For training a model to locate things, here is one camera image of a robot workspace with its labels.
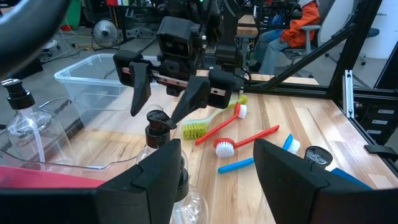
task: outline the table leg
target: table leg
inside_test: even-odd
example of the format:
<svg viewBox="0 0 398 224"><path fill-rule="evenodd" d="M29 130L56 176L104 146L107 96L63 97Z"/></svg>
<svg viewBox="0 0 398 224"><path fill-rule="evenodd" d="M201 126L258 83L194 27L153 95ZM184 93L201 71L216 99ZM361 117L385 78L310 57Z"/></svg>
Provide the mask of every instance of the table leg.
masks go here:
<svg viewBox="0 0 398 224"><path fill-rule="evenodd" d="M242 38L242 60L243 60L243 68L247 68L248 65L246 63L246 57L248 56L248 46L249 46L249 38L244 37Z"/></svg>
<svg viewBox="0 0 398 224"><path fill-rule="evenodd" d="M123 41L121 42L122 45L128 41L126 34L126 21L124 20L123 9L118 9L117 7L115 7L115 9L117 10L117 14L119 16L119 26L120 29L122 30L122 35L123 35Z"/></svg>

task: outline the blue brush handle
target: blue brush handle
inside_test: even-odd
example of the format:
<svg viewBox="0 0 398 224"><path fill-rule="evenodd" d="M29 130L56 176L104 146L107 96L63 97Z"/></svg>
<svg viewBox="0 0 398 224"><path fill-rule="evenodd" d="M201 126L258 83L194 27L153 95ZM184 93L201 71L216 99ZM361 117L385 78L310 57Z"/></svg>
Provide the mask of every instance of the blue brush handle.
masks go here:
<svg viewBox="0 0 398 224"><path fill-rule="evenodd" d="M232 164L227 165L227 166L219 167L218 168L218 173L219 174L224 174L226 172L231 172L231 171L243 168L243 167L250 166L253 163L254 163L254 158L252 157L252 158L249 158L249 159L245 159L243 161L232 163Z"/></svg>

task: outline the white bristles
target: white bristles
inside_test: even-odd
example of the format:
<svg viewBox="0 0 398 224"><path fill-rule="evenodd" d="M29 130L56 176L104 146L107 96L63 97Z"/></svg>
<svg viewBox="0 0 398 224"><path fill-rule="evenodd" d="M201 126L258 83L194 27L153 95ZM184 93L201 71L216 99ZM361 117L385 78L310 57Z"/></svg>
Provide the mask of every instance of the white bristles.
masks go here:
<svg viewBox="0 0 398 224"><path fill-rule="evenodd" d="M241 105L241 110L239 111L238 117L243 119L248 113L248 107L246 105Z"/></svg>
<svg viewBox="0 0 398 224"><path fill-rule="evenodd" d="M216 147L218 157L225 159L234 155L234 146L229 142L220 142Z"/></svg>
<svg viewBox="0 0 398 224"><path fill-rule="evenodd" d="M287 151L292 154L296 154L299 149L300 149L300 142L296 139L293 139Z"/></svg>

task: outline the black metal frame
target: black metal frame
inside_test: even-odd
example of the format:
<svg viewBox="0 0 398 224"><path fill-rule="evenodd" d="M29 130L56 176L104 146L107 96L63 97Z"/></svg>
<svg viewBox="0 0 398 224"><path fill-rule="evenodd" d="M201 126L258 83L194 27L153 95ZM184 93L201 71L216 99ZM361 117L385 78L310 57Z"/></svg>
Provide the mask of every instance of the black metal frame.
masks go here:
<svg viewBox="0 0 398 224"><path fill-rule="evenodd" d="M126 32L126 21L124 19L124 14L123 14L123 9L152 9L152 10L157 10L156 7L152 7L152 6L108 6L109 7L109 11L111 13L111 17L112 20L114 17L118 18L118 28L120 28L122 30L122 37L123 40L120 42L119 45L125 44L127 42L129 42L130 40L134 40L135 37L127 37L127 32Z"/></svg>
<svg viewBox="0 0 398 224"><path fill-rule="evenodd" d="M357 13L354 15L352 23L332 36L328 42L289 67L284 73L271 78L268 82L252 81L251 85L246 84L244 91L248 93L329 99L333 100L341 108L343 75L345 70L353 69L381 2L382 0L362 0L358 4ZM282 83L345 39L346 44L329 86ZM394 90L355 88L354 100L358 103L398 105L398 94ZM349 119L349 121L369 144L376 144L375 140L361 127L358 121L355 119ZM385 156L380 157L398 177L398 166L395 165L395 160Z"/></svg>

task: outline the scrub brush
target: scrub brush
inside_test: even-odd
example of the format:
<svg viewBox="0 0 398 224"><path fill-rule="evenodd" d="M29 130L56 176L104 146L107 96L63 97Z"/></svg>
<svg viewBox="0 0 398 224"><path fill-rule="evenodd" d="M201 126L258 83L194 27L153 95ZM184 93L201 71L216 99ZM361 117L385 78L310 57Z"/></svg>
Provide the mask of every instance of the scrub brush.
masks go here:
<svg viewBox="0 0 398 224"><path fill-rule="evenodd" d="M246 95L240 95L238 100L230 101L227 108L218 109L207 118L194 119L184 122L182 126L182 138L184 140L194 140L204 136L207 133L207 128L211 120L221 112L234 108L235 104L238 102L242 105L245 105L248 102L248 97Z"/></svg>
<svg viewBox="0 0 398 224"><path fill-rule="evenodd" d="M235 143L232 139L229 138L218 138L214 140L214 147L216 148L216 154L220 158L228 158L234 155L234 150L246 145L247 143L250 143L254 141L257 138L262 138L264 136L267 136L269 134L272 134L276 131L278 131L279 125L274 126L272 128L269 128L267 130L261 131L260 133L251 136L250 138L247 138L243 141Z"/></svg>
<svg viewBox="0 0 398 224"><path fill-rule="evenodd" d="M199 138L198 140L195 141L195 145L198 146L210 137L212 137L214 134L216 134L219 130L221 130L223 127L227 126L229 123L231 123L233 120L236 118L241 118L243 119L248 112L248 108L246 105L241 105L240 103L236 103L235 108L234 108L234 115L230 117L228 120L222 122L220 125L217 127L213 128L211 131L209 131L207 134Z"/></svg>
<svg viewBox="0 0 398 224"><path fill-rule="evenodd" d="M292 154L296 154L300 149L300 142L293 138L293 134L290 134L287 137L285 144L282 146L282 149L285 149Z"/></svg>
<svg viewBox="0 0 398 224"><path fill-rule="evenodd" d="M293 138L293 135L290 134L286 141L284 146L282 147L282 149L285 149L288 152L291 152L293 154L295 154L295 152L297 152L300 148L300 142L295 140ZM219 174L224 174L226 172L231 172L240 168L244 168L247 166L250 166L251 164L254 163L254 158L249 158L249 159L245 159L243 161L239 161L239 162L234 162L232 164L228 164L226 166L222 166L218 168L218 173Z"/></svg>

